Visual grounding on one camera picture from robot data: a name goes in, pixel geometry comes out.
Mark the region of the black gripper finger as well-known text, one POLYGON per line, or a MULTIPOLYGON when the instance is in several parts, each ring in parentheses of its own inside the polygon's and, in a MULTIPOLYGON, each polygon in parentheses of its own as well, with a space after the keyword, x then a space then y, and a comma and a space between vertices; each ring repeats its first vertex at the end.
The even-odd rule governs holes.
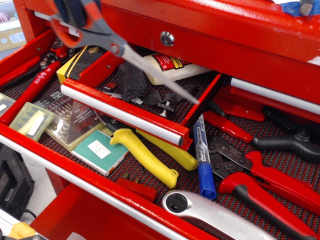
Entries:
POLYGON ((63 21, 74 27, 84 27, 87 16, 80 0, 54 0, 63 21))

